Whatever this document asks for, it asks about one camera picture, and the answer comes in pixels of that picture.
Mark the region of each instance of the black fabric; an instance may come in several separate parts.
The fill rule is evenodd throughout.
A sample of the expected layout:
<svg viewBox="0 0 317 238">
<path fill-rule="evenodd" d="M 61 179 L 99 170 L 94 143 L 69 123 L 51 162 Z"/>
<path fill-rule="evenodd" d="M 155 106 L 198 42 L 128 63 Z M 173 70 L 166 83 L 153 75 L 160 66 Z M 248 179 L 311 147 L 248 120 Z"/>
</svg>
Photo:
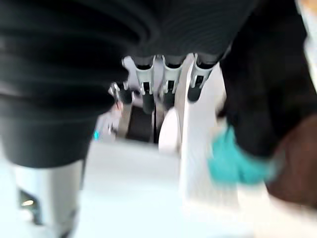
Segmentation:
<svg viewBox="0 0 317 238">
<path fill-rule="evenodd" d="M 227 92 L 221 115 L 234 126 L 237 143 L 253 155 L 271 156 L 291 129 L 317 113 L 305 37 L 293 1 L 268 1 L 221 62 Z"/>
</svg>

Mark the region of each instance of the white floor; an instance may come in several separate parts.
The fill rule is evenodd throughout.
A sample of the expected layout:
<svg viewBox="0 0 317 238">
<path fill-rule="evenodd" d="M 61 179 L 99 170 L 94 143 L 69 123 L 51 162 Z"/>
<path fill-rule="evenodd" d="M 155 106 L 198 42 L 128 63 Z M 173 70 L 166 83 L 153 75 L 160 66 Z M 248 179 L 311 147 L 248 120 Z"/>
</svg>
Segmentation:
<svg viewBox="0 0 317 238">
<path fill-rule="evenodd" d="M 160 155 L 154 147 L 94 142 L 75 237 L 227 238 L 244 234 L 234 224 L 229 229 L 210 219 L 202 221 L 198 214 L 184 216 L 178 177 L 179 159 Z M 0 191 L 0 237 L 29 238 L 17 214 L 15 187 L 2 153 Z"/>
</svg>

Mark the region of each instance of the teal cloth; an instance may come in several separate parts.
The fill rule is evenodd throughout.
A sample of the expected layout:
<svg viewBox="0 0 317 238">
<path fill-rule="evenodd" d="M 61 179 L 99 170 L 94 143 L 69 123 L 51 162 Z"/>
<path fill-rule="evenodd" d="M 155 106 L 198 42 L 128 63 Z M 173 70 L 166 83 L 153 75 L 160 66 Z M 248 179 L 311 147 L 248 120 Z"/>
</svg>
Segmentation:
<svg viewBox="0 0 317 238">
<path fill-rule="evenodd" d="M 253 185 L 274 179 L 279 166 L 244 152 L 235 142 L 233 127 L 228 127 L 212 144 L 209 170 L 217 183 Z"/>
</svg>

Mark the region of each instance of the machine part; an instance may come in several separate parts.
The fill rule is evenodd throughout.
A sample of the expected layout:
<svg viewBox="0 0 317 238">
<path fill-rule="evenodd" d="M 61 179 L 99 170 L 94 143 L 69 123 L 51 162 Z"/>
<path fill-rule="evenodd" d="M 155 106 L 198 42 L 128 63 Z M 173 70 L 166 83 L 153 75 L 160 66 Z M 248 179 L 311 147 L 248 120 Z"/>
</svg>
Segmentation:
<svg viewBox="0 0 317 238">
<path fill-rule="evenodd" d="M 145 95 L 146 93 L 153 94 L 155 58 L 155 56 L 152 58 L 152 65 L 139 65 L 134 62 L 136 64 L 136 72 L 142 95 Z"/>
<path fill-rule="evenodd" d="M 167 110 L 174 106 L 175 93 L 178 86 L 180 74 L 182 72 L 183 62 L 186 57 L 163 57 L 163 81 L 162 81 L 162 92 L 163 92 L 163 105 Z"/>
<path fill-rule="evenodd" d="M 132 106 L 126 139 L 151 142 L 153 134 L 152 115 L 144 113 L 143 110 Z"/>
<path fill-rule="evenodd" d="M 133 58 L 143 99 L 143 111 L 147 114 L 151 114 L 155 107 L 153 96 L 155 58 L 155 56 L 151 57 L 152 64 L 147 65 L 140 64 L 140 59 L 143 58 Z"/>
<path fill-rule="evenodd" d="M 154 96 L 153 94 L 146 93 L 142 96 L 143 99 L 143 111 L 146 114 L 152 114 L 155 108 Z"/>
<path fill-rule="evenodd" d="M 83 161 L 50 168 L 13 165 L 22 219 L 34 237 L 68 238 L 77 224 Z"/>
<path fill-rule="evenodd" d="M 114 83 L 114 88 L 116 90 L 118 100 L 120 100 L 123 104 L 132 103 L 132 92 L 129 89 L 128 82 Z"/>
<path fill-rule="evenodd" d="M 198 54 L 195 55 L 195 62 L 193 64 L 191 72 L 191 80 L 188 88 L 187 98 L 190 102 L 194 103 L 198 101 L 202 88 L 209 78 L 213 67 L 217 62 L 212 63 L 212 60 L 208 60 L 206 55 L 200 57 Z"/>
</svg>

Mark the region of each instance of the silver metal part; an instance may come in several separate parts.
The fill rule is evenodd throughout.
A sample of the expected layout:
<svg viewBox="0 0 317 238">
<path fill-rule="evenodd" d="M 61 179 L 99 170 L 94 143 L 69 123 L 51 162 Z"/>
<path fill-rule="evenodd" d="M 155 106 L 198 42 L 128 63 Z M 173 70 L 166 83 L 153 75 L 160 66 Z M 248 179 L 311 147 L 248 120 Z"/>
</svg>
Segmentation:
<svg viewBox="0 0 317 238">
<path fill-rule="evenodd" d="M 202 89 L 205 82 L 209 78 L 214 66 L 212 68 L 208 68 L 208 69 L 199 68 L 197 65 L 197 58 L 198 58 L 198 55 L 196 54 L 195 55 L 195 63 L 193 65 L 193 69 L 191 72 L 190 87 L 194 88 L 196 86 L 197 77 L 201 76 L 203 79 L 202 79 L 202 82 L 201 82 L 199 88 Z"/>
<path fill-rule="evenodd" d="M 50 169 L 13 165 L 21 216 L 33 237 L 72 236 L 77 224 L 82 170 L 83 161 Z M 22 199 L 21 192 L 26 194 Z"/>
<path fill-rule="evenodd" d="M 172 93 L 175 94 L 177 86 L 178 86 L 180 74 L 182 72 L 183 64 L 181 64 L 181 66 L 178 68 L 170 68 L 166 65 L 165 57 L 164 56 L 162 57 L 163 57 L 163 64 L 164 64 L 162 91 L 164 93 L 167 93 L 169 90 L 168 82 L 173 81 L 174 84 L 173 84 Z"/>
<path fill-rule="evenodd" d="M 154 91 L 154 63 L 155 58 L 153 58 L 153 63 L 149 69 L 138 69 L 136 68 L 137 78 L 139 81 L 140 92 L 145 95 L 146 90 L 144 88 L 145 83 L 149 83 L 149 94 L 153 94 Z"/>
</svg>

